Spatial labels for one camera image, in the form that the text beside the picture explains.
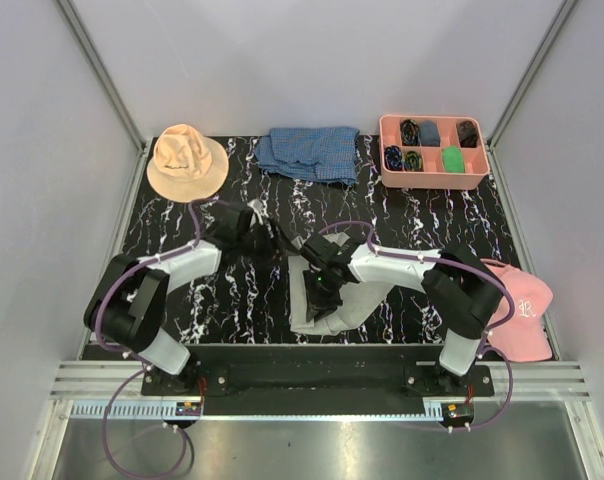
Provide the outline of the grey cloth napkin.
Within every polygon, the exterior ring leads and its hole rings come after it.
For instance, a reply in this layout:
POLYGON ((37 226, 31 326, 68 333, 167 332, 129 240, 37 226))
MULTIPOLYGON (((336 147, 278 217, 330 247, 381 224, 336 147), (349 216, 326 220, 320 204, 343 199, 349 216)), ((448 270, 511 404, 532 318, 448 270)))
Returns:
POLYGON ((306 321, 306 298, 303 281, 305 270, 320 270, 300 253, 288 257, 290 289, 290 327, 297 334, 308 336, 335 336, 359 328, 373 311, 386 299, 392 289, 380 282, 353 283, 341 286, 343 305, 335 313, 316 321, 306 321))

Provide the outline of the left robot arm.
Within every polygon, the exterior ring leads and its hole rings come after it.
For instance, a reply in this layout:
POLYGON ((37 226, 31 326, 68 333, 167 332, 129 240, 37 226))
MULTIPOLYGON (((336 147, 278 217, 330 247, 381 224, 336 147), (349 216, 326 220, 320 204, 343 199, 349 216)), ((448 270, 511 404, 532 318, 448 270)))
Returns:
POLYGON ((185 245, 147 257, 113 257, 88 306, 83 323, 102 347, 129 353, 163 373, 178 396, 198 382, 198 360, 163 327, 166 300, 174 290, 247 257, 260 264, 279 261, 296 247, 257 201, 224 203, 221 214, 185 245))

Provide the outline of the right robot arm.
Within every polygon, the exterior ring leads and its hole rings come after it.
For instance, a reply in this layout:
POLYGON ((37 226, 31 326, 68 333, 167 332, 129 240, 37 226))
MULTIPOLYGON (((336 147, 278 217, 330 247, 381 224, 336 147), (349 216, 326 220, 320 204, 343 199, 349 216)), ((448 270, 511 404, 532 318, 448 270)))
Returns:
POLYGON ((360 240, 310 236, 300 247, 307 267, 291 280, 300 285, 303 319, 326 327, 364 321, 388 291, 427 296, 446 327, 436 384, 458 396, 472 383, 471 368, 502 301, 512 313, 504 283, 465 245, 440 250, 384 249, 360 240))

